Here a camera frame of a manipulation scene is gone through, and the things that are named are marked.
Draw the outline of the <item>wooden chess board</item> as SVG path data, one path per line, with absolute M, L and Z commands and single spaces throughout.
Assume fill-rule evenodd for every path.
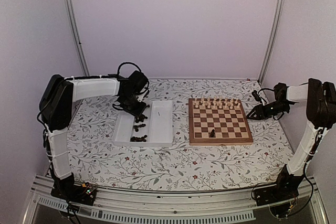
M 190 145 L 251 145 L 253 137 L 241 100 L 190 98 L 188 100 L 188 121 Z M 209 132 L 215 129 L 215 137 Z

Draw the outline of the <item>white plastic tray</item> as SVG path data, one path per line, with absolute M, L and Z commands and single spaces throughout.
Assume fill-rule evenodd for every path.
M 121 111 L 114 128 L 112 143 L 127 147 L 170 147 L 173 142 L 173 101 L 149 101 L 144 120 Z

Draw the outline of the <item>dark chess piece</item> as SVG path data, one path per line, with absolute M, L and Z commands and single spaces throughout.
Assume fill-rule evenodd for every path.
M 211 132 L 209 132 L 209 138 L 215 137 L 215 129 L 212 129 Z

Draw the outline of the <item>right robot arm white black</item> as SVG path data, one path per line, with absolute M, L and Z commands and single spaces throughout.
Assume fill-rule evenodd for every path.
M 272 89 L 275 101 L 267 103 L 254 90 L 251 94 L 259 102 L 247 115 L 250 120 L 265 120 L 276 115 L 289 113 L 290 106 L 299 102 L 306 103 L 306 128 L 300 143 L 277 178 L 277 185 L 271 190 L 276 201 L 284 200 L 291 194 L 292 187 L 298 186 L 306 175 L 308 164 L 314 157 L 324 136 L 335 124 L 335 85 L 310 78 L 299 86 L 278 83 Z

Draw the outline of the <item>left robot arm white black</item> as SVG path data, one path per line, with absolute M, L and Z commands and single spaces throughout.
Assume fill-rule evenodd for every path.
M 39 104 L 42 124 L 47 131 L 54 175 L 61 180 L 57 190 L 67 200 L 78 195 L 72 177 L 67 149 L 67 131 L 72 119 L 72 107 L 77 101 L 102 97 L 117 97 L 118 110 L 139 118 L 147 104 L 143 98 L 149 93 L 149 80 L 136 70 L 125 78 L 118 74 L 107 76 L 69 77 L 53 75 Z

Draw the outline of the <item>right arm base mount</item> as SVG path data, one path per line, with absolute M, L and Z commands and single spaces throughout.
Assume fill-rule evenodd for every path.
M 251 197 L 257 206 L 268 205 L 270 213 L 278 218 L 287 218 L 298 202 L 297 189 L 278 191 L 275 185 L 269 187 L 253 188 Z

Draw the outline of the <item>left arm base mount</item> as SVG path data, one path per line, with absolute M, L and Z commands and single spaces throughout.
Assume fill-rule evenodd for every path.
M 54 186 L 51 190 L 53 197 L 88 206 L 93 206 L 96 194 L 97 187 L 94 184 L 83 183 L 77 185 L 73 182 L 66 182 L 65 180 L 54 182 Z

